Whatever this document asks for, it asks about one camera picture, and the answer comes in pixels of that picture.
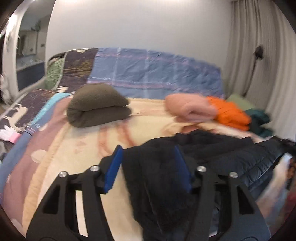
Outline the black puffer jacket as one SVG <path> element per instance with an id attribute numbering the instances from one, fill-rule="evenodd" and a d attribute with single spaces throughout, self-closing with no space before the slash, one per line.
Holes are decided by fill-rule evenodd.
<path id="1" fill-rule="evenodd" d="M 212 240 L 269 240 L 252 191 L 282 154 L 273 139 L 178 133 L 117 149 L 102 189 L 121 165 L 144 240 L 210 240 L 212 229 Z"/>

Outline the cream pig blanket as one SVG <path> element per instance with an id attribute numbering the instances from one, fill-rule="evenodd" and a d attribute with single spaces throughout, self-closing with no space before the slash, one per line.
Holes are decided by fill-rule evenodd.
<path id="1" fill-rule="evenodd" d="M 66 121 L 66 104 L 60 101 L 53 118 L 41 126 L 41 138 L 53 135 L 47 149 L 39 148 L 32 158 L 37 162 L 24 200 L 22 226 L 29 228 L 30 221 L 41 199 L 61 171 L 76 174 L 98 164 L 112 154 L 117 145 L 130 148 L 159 137 L 171 137 L 201 129 L 237 138 L 250 137 L 254 142 L 261 138 L 253 133 L 230 128 L 214 121 L 207 123 L 179 123 L 166 110 L 162 100 L 133 98 L 130 100 L 132 116 L 90 128 L 75 128 Z"/>

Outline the dark teal velvet garment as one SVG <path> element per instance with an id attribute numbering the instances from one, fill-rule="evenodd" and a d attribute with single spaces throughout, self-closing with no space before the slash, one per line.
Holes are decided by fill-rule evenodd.
<path id="1" fill-rule="evenodd" d="M 273 130 L 264 127 L 264 125 L 270 123 L 270 117 L 263 110 L 251 108 L 246 110 L 245 113 L 251 118 L 251 123 L 249 124 L 250 132 L 262 138 L 273 135 Z"/>

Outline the orange folded jacket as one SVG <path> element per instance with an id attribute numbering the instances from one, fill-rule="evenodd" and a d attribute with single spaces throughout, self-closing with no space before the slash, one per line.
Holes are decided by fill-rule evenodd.
<path id="1" fill-rule="evenodd" d="M 217 115 L 214 119 L 216 122 L 241 131 L 248 131 L 250 129 L 251 117 L 234 102 L 213 96 L 208 96 L 206 99 L 217 109 Z"/>

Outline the green pillow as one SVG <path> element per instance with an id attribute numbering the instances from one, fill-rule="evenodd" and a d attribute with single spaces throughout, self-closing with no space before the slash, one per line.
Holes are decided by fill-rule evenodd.
<path id="1" fill-rule="evenodd" d="M 238 94 L 231 94 L 227 101 L 235 103 L 243 111 L 255 108 L 251 102 Z"/>

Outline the olive fleece folded garment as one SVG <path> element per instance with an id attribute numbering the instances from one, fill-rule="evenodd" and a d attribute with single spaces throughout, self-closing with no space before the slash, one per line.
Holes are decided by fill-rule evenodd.
<path id="1" fill-rule="evenodd" d="M 76 128 L 125 120 L 132 112 L 129 103 L 108 84 L 86 84 L 74 93 L 67 107 L 67 119 Z"/>

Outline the pink folded jacket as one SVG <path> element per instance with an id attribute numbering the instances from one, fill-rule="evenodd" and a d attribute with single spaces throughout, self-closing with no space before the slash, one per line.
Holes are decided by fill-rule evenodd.
<path id="1" fill-rule="evenodd" d="M 165 98 L 166 110 L 180 122 L 203 123 L 214 120 L 217 109 L 199 94 L 175 93 Z"/>

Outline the dark patterned quilt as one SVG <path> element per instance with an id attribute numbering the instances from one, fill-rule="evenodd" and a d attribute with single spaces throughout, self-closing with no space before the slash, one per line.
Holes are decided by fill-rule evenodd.
<path id="1" fill-rule="evenodd" d="M 16 132 L 22 133 L 56 93 L 73 93 L 85 85 L 97 50 L 97 48 L 77 49 L 53 56 L 41 83 L 21 95 L 1 115 L 1 128 L 11 126 Z"/>

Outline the black floor lamp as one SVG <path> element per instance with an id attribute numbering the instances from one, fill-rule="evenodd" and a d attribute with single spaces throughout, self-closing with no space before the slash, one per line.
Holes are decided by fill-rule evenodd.
<path id="1" fill-rule="evenodd" d="M 263 58 L 264 58 L 264 47 L 262 45 L 258 45 L 254 51 L 254 63 L 253 63 L 250 77 L 248 78 L 248 81 L 246 82 L 246 85 L 245 85 L 245 88 L 244 88 L 244 91 L 242 94 L 243 97 L 246 97 L 248 94 L 248 91 L 250 90 L 257 62 L 261 61 Z"/>

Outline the blue plaid sheet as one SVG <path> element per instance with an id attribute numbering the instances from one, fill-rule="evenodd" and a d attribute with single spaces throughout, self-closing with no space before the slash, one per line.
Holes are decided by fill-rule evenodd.
<path id="1" fill-rule="evenodd" d="M 215 65 L 172 53 L 100 48 L 88 83 L 106 83 L 125 97 L 165 99 L 172 93 L 224 97 Z"/>

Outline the grey curtain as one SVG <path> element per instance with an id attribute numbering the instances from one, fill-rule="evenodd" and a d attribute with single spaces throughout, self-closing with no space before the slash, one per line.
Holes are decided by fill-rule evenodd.
<path id="1" fill-rule="evenodd" d="M 264 47 L 245 97 L 271 117 L 268 127 L 295 139 L 295 31 L 274 1 L 231 1 L 231 30 L 223 71 L 226 96 L 241 97 L 250 77 L 254 51 Z"/>

